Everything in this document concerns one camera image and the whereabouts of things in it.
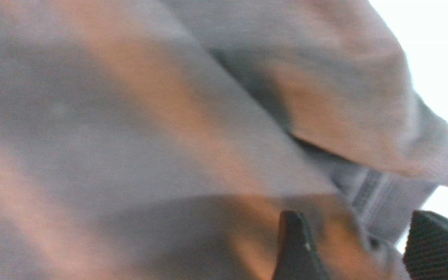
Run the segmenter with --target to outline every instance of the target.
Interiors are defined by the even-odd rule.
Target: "gray fabric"
[[[290,89],[318,110],[299,115]],[[448,184],[448,126],[366,2],[0,1],[1,280],[260,278],[233,241],[274,259],[263,200],[306,213],[351,279],[331,232],[366,257],[366,230],[401,226],[378,223],[395,209],[388,184],[364,186],[377,172]]]

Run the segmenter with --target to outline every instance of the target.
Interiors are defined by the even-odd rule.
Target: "white background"
[[[432,110],[448,122],[448,0],[370,0],[407,53],[413,83]],[[448,218],[448,188],[423,209]],[[404,236],[398,249],[405,249]]]

